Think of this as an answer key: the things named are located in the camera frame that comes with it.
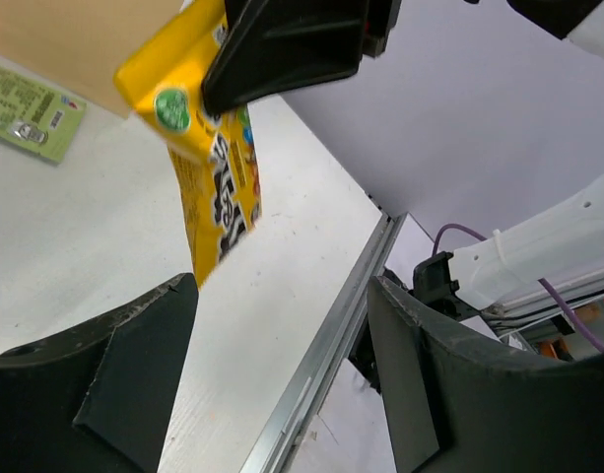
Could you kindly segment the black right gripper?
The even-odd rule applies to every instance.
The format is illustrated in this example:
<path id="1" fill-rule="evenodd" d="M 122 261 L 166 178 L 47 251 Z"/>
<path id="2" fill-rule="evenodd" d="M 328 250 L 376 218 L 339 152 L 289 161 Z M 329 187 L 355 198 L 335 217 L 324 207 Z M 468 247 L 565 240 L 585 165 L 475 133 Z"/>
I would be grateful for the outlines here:
<path id="1" fill-rule="evenodd" d="M 210 114 L 355 75 L 363 55 L 385 51 L 401 0 L 249 0 L 225 7 L 228 34 L 201 85 Z"/>

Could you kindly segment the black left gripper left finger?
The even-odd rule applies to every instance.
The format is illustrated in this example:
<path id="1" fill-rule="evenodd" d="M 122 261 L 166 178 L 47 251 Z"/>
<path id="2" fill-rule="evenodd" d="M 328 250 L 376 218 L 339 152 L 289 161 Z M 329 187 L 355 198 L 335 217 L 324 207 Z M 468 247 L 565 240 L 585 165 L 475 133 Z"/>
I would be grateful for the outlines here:
<path id="1" fill-rule="evenodd" d="M 0 355 L 0 472 L 155 472 L 198 289 L 178 274 Z"/>

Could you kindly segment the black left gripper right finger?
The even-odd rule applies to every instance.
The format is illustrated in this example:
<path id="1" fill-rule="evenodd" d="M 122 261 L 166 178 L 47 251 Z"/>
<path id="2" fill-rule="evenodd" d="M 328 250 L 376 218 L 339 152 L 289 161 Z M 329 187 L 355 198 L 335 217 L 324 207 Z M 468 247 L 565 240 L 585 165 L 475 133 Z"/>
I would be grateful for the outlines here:
<path id="1" fill-rule="evenodd" d="M 604 353 L 509 347 L 384 277 L 368 316 L 398 471 L 604 472 Z"/>

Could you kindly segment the yellow M&M packet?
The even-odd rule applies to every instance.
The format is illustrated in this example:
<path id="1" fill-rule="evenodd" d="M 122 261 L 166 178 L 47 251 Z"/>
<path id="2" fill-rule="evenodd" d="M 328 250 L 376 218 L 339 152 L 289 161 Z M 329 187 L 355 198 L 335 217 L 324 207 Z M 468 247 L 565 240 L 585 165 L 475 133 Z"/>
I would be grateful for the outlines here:
<path id="1" fill-rule="evenodd" d="M 193 1 L 114 74 L 124 100 L 168 147 L 197 285 L 261 217 L 259 171 L 246 107 L 220 115 L 201 84 L 228 32 L 221 1 Z"/>

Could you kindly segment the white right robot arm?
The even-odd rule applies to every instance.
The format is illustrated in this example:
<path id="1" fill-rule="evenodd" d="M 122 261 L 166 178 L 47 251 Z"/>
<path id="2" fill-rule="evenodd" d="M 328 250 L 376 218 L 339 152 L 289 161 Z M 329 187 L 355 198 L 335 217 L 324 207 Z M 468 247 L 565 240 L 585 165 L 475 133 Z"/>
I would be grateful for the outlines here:
<path id="1" fill-rule="evenodd" d="M 355 75 L 382 54 L 397 1 L 226 1 L 227 34 L 201 86 L 209 112 Z M 547 34 L 604 59 L 604 1 L 514 1 Z M 472 315 L 523 285 L 604 257 L 604 173 L 560 204 L 471 246 L 435 249 L 413 295 L 441 313 Z"/>

